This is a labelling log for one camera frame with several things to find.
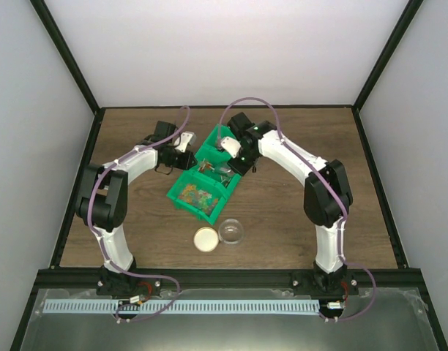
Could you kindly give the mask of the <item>silver metal scoop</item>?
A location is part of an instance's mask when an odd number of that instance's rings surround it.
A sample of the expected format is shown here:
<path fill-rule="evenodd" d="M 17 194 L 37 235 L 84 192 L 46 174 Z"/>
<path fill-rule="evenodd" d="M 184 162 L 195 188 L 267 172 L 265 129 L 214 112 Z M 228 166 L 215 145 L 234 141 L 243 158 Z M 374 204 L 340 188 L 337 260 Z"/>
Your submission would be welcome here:
<path fill-rule="evenodd" d="M 214 166 L 214 172 L 220 176 L 231 176 L 233 170 L 224 162 Z"/>

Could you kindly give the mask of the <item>green bin with popsicle candies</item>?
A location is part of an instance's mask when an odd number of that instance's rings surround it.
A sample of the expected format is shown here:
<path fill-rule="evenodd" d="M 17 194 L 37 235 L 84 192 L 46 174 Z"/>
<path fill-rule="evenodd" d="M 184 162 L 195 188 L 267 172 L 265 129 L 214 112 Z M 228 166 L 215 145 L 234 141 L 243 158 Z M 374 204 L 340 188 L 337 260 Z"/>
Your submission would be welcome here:
<path fill-rule="evenodd" d="M 224 149 L 219 148 L 219 142 L 224 137 L 231 137 L 234 140 L 236 136 L 234 133 L 226 126 L 216 125 L 211 131 L 209 136 L 205 139 L 203 147 L 208 154 L 208 160 L 214 163 L 227 162 L 231 159 L 231 155 Z"/>

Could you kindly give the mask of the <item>green bin with star candies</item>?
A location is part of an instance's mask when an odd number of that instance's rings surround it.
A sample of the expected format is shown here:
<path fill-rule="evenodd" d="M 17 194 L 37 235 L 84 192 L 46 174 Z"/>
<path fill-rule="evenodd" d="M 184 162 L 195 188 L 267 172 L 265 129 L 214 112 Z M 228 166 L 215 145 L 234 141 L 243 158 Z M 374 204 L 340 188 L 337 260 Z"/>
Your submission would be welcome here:
<path fill-rule="evenodd" d="M 214 225 L 230 195 L 220 182 L 198 171 L 187 170 L 178 177 L 167 197 L 177 209 Z"/>

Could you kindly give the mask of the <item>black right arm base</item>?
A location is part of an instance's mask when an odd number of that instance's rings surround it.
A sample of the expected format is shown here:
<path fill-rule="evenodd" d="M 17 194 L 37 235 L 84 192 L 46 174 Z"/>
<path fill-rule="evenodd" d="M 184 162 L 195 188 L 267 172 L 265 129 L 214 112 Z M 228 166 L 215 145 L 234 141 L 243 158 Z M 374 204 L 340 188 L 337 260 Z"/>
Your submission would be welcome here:
<path fill-rule="evenodd" d="M 297 295 L 340 297 L 345 292 L 348 295 L 359 294 L 358 288 L 351 284 L 351 276 L 345 268 L 334 273 L 316 269 L 292 271 L 290 283 Z"/>

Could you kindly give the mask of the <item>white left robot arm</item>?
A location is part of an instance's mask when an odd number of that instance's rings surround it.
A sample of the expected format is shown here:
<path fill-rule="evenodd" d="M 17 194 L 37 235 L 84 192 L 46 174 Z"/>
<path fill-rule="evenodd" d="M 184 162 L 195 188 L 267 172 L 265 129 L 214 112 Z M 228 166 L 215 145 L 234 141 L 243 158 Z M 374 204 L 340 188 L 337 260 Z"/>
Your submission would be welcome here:
<path fill-rule="evenodd" d="M 104 267 L 116 273 L 113 285 L 122 295 L 132 295 L 139 287 L 138 275 L 130 271 L 135 259 L 123 228 L 128 186 L 159 165 L 189 170 L 197 164 L 194 153 L 188 149 L 195 140 L 193 132 L 183 132 L 176 140 L 167 137 L 163 143 L 151 135 L 124 156 L 103 165 L 90 164 L 83 172 L 75 214 L 93 232 Z"/>

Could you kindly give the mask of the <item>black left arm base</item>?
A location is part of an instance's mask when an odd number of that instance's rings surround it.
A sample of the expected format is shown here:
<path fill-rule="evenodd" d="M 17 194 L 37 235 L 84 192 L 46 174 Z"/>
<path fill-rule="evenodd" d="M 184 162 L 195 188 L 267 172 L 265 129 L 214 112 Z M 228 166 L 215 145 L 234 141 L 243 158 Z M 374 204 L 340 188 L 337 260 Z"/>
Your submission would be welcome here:
<path fill-rule="evenodd" d="M 115 273 L 105 267 L 100 268 L 99 274 L 98 295 L 130 297 L 134 295 L 158 295 L 160 292 L 160 285 L 157 285 L 160 280 L 142 279 L 123 273 Z"/>

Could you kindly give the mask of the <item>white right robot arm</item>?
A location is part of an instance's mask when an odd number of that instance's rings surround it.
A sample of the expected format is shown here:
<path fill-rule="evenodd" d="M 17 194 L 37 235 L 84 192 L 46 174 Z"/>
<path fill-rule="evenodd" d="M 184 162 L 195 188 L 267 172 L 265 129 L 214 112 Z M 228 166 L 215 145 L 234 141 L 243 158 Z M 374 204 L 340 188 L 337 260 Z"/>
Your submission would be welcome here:
<path fill-rule="evenodd" d="M 341 286 L 337 272 L 344 264 L 343 230 L 353 195 L 342 162 L 314 156 L 289 140 L 277 127 L 264 121 L 255 124 L 238 113 L 227 123 L 234 134 L 218 145 L 231 155 L 229 167 L 244 176 L 261 157 L 288 171 L 304 187 L 303 207 L 316 226 L 315 276 L 320 293 L 330 295 Z"/>

